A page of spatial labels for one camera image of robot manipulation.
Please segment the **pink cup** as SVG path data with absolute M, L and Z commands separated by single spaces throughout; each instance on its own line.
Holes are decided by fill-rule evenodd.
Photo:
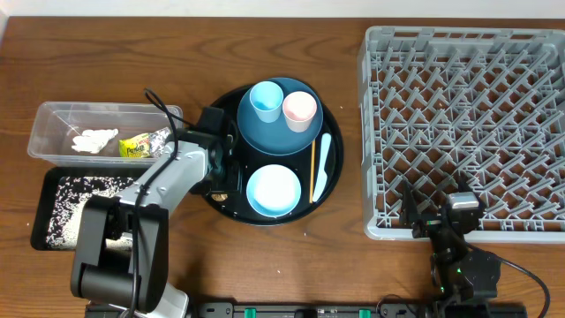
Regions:
M 287 126 L 295 133 L 302 133 L 310 126 L 317 112 L 317 102 L 307 92 L 293 92 L 284 98 L 282 112 Z

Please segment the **grey dishwasher rack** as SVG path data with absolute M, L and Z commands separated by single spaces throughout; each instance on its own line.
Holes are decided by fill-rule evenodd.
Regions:
M 372 26 L 358 52 L 363 227 L 409 240 L 403 181 L 436 213 L 460 172 L 487 205 L 473 243 L 564 240 L 564 33 Z

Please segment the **light blue plastic knife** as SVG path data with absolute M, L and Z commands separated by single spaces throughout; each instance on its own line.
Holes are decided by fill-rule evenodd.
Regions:
M 328 159 L 328 152 L 331 145 L 332 137 L 329 133 L 324 133 L 320 141 L 320 162 L 318 168 L 318 175 L 316 178 L 314 190 L 313 190 L 313 202 L 317 202 L 326 186 L 328 181 L 328 174 L 325 171 L 326 163 Z

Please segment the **cooked white rice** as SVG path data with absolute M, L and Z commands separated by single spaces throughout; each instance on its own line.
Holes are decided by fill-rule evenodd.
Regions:
M 131 177 L 62 177 L 56 188 L 46 235 L 48 248 L 73 250 L 78 241 L 82 210 L 93 196 L 111 198 L 134 182 Z

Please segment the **wooden chopstick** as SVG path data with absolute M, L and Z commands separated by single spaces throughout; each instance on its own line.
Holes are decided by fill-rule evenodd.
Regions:
M 313 191 L 314 191 L 314 177 L 315 177 L 315 148 L 316 139 L 313 140 L 311 145 L 311 164 L 310 164 L 310 183 L 309 183 L 309 203 L 313 203 Z

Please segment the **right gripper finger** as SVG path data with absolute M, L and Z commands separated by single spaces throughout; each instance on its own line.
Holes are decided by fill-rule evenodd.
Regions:
M 400 222 L 415 223 L 421 219 L 421 213 L 418 211 L 412 188 L 407 181 L 403 181 L 403 197 L 401 205 Z
M 467 193 L 469 195 L 472 194 L 475 198 L 475 201 L 478 203 L 478 205 L 477 205 L 478 208 L 486 208 L 487 207 L 485 202 L 480 199 L 479 194 L 477 192 L 475 192 L 473 190 L 473 188 L 470 186 L 470 178 L 467 177 L 466 175 L 464 175 L 462 172 L 460 172 L 458 174 L 457 187 L 458 187 L 459 193 Z

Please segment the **white tissue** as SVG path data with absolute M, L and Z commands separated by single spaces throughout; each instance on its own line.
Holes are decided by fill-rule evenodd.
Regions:
M 77 152 L 98 154 L 118 133 L 118 129 L 85 130 L 72 139 L 72 149 Z

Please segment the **brown walnut shell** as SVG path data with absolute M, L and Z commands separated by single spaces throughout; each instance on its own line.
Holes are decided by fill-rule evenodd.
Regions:
M 214 201 L 222 202 L 222 201 L 226 201 L 229 198 L 229 195 L 226 193 L 212 193 L 211 198 Z

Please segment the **clear plastic bin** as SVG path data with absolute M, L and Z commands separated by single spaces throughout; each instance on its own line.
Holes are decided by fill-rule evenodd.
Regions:
M 27 153 L 60 167 L 147 168 L 154 158 L 126 158 L 118 142 L 169 126 L 166 115 L 152 104 L 116 102 L 45 102 L 37 110 Z M 72 149 L 72 139 L 85 130 L 116 129 L 98 154 Z

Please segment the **light blue bowl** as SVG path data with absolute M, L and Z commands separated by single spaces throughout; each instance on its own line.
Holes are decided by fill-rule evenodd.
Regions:
M 261 216 L 278 218 L 298 205 L 302 187 L 297 174 L 280 164 L 257 169 L 248 179 L 245 195 L 251 208 Z

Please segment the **yellow snack wrapper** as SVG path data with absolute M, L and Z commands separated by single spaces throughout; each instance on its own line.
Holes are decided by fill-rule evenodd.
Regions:
M 162 155 L 166 140 L 171 134 L 168 127 L 155 132 L 144 132 L 129 139 L 118 142 L 121 157 L 126 158 L 158 158 Z

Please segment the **round black serving tray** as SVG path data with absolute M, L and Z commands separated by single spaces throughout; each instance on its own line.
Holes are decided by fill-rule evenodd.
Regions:
M 236 88 L 227 94 L 219 97 L 212 106 L 224 110 L 233 119 L 237 121 L 237 107 L 244 96 L 247 89 L 252 87 L 250 85 Z M 331 145 L 328 152 L 328 159 L 325 171 L 328 174 L 328 181 L 323 190 L 320 199 L 312 204 L 309 203 L 309 183 L 310 183 L 310 164 L 311 164 L 311 145 L 305 149 L 285 156 L 267 155 L 249 145 L 239 132 L 239 141 L 234 150 L 236 160 L 240 164 L 242 172 L 242 187 L 240 193 L 229 195 L 226 201 L 218 202 L 211 198 L 211 195 L 204 196 L 207 204 L 220 212 L 222 215 L 227 216 L 236 221 L 247 223 L 257 226 L 274 226 L 282 225 L 297 221 L 298 219 L 307 216 L 315 209 L 321 206 L 329 195 L 334 190 L 343 169 L 344 159 L 344 146 L 343 138 L 339 125 L 337 124 L 331 111 L 322 103 L 324 122 L 319 135 L 316 139 L 315 148 L 315 177 L 316 181 L 318 175 L 318 168 L 320 162 L 320 141 L 324 133 L 329 133 L 332 137 Z M 249 205 L 245 189 L 249 177 L 259 168 L 269 164 L 280 164 L 294 171 L 300 181 L 302 187 L 301 198 L 298 205 L 294 210 L 282 217 L 271 218 L 259 215 Z

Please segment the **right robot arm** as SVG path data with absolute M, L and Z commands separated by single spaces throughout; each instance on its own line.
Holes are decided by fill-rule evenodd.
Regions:
M 466 182 L 446 196 L 446 202 L 434 214 L 418 211 L 410 184 L 403 182 L 400 221 L 411 228 L 415 239 L 429 239 L 433 286 L 440 294 L 434 297 L 437 307 L 492 299 L 497 296 L 501 263 L 493 256 L 471 250 L 464 236 L 475 231 L 486 204 Z

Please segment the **dark blue plate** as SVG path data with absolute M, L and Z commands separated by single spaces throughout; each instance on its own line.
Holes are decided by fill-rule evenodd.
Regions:
M 260 120 L 251 103 L 251 89 L 248 88 L 237 107 L 237 126 L 241 136 L 253 148 L 267 155 L 285 156 L 307 148 L 319 135 L 324 122 L 322 103 L 315 91 L 303 81 L 293 78 L 275 77 L 268 81 L 276 83 L 284 96 L 295 91 L 310 94 L 317 102 L 313 121 L 304 132 L 293 132 L 284 115 L 273 123 Z

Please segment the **light blue cup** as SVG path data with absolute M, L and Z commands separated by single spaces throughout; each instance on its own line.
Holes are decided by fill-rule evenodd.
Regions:
M 274 123 L 282 111 L 283 90 L 273 81 L 261 81 L 252 87 L 250 102 L 260 121 Z

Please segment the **black rectangular tray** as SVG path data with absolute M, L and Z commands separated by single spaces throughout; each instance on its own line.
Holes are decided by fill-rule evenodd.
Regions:
M 49 219 L 55 202 L 57 184 L 62 177 L 131 177 L 142 175 L 143 168 L 87 168 L 56 167 L 49 170 L 43 179 L 40 200 L 30 238 L 32 248 L 39 251 L 71 251 L 50 249 L 46 243 Z

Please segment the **black mounting rail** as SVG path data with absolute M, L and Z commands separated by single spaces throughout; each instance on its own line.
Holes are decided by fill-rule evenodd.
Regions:
M 377 306 L 233 305 L 227 302 L 190 307 L 186 318 L 433 318 L 437 314 L 417 304 L 380 303 Z M 442 317 L 526 318 L 525 307 L 515 305 L 458 305 L 447 307 Z

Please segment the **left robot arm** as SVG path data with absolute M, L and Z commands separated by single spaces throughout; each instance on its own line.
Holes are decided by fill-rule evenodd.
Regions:
M 222 132 L 180 129 L 162 156 L 111 198 L 94 195 L 81 213 L 72 265 L 77 298 L 122 308 L 129 317 L 184 317 L 188 295 L 168 282 L 169 219 L 196 185 L 222 178 Z

